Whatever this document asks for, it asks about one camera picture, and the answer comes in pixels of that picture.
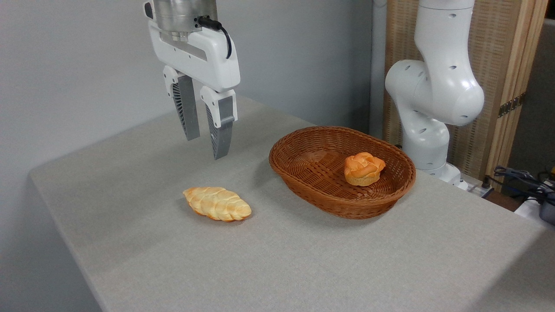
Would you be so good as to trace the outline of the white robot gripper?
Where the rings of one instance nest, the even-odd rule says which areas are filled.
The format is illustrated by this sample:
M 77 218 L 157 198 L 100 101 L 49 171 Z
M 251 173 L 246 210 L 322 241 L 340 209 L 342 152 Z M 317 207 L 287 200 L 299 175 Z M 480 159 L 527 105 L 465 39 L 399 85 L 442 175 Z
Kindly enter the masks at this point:
M 152 20 L 148 23 L 156 56 L 166 66 L 164 82 L 188 141 L 200 137 L 193 79 L 202 83 L 214 159 L 229 152 L 233 123 L 238 119 L 236 93 L 241 81 L 236 51 L 227 58 L 228 42 L 222 32 L 203 28 L 188 40 L 174 41 Z

